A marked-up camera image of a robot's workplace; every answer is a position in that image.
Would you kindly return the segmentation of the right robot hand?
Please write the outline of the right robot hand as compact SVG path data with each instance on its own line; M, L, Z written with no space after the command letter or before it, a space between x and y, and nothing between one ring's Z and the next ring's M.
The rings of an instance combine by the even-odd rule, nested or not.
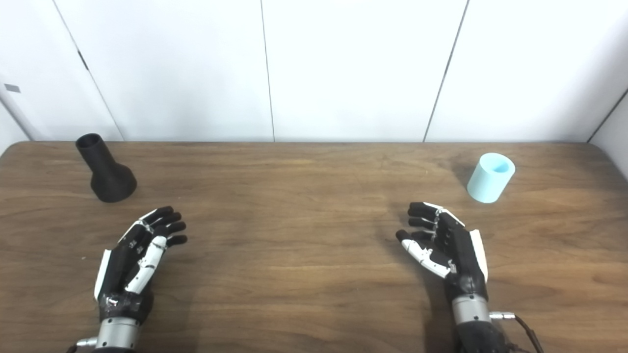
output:
M467 230L449 210L428 202L410 203L407 213L409 226L417 231L401 229L395 236L412 258L444 280L448 299L471 295L488 300L488 268L478 230Z

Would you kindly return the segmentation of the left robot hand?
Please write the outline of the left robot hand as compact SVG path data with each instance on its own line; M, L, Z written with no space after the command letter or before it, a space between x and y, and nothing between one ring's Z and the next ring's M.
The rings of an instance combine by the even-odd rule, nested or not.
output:
M143 324L153 308L151 283L166 251L187 242L182 215L162 206L139 217L116 246L105 250L94 287L101 322L114 318Z

